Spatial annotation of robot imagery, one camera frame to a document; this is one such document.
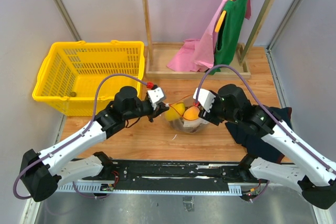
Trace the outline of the clear zip top bag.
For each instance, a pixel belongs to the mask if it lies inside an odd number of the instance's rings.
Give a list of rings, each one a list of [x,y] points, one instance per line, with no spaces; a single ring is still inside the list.
[[[176,131],[197,133],[209,124],[198,116],[200,109],[194,104],[191,94],[168,104],[168,106],[169,109],[163,113],[164,119]]]

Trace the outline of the orange peach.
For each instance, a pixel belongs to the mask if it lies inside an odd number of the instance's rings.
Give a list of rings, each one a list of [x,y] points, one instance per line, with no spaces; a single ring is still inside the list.
[[[183,118],[188,121],[194,121],[198,119],[199,108],[196,106],[191,106],[190,108],[186,109]]]

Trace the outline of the yellow mango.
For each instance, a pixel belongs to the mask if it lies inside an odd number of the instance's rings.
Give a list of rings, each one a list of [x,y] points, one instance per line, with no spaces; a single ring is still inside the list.
[[[164,117],[167,121],[170,122],[182,118],[184,112],[185,112],[184,103],[175,103],[170,105],[169,110],[164,113]]]

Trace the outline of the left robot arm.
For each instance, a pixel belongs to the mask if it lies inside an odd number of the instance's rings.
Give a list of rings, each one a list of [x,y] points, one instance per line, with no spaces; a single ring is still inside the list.
[[[104,162],[106,155],[94,154],[81,161],[74,160],[88,148],[103,142],[126,128],[127,121],[144,116],[150,122],[167,111],[163,90],[154,85],[145,99],[138,98],[134,87],[125,86],[114,100],[97,113],[78,132],[40,152],[26,151],[22,158],[19,178],[29,192],[30,198],[41,202],[49,198],[58,187],[85,177],[98,176],[108,179],[112,166]]]

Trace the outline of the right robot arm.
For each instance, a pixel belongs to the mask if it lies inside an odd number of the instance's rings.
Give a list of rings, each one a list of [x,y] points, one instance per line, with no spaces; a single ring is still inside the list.
[[[289,167],[247,154],[238,168],[242,181],[256,178],[287,186],[324,210],[335,204],[335,162],[316,151],[267,108],[252,105],[242,88],[234,84],[227,84],[218,92],[197,88],[193,98],[203,120],[215,125],[224,121],[234,123],[295,164]]]

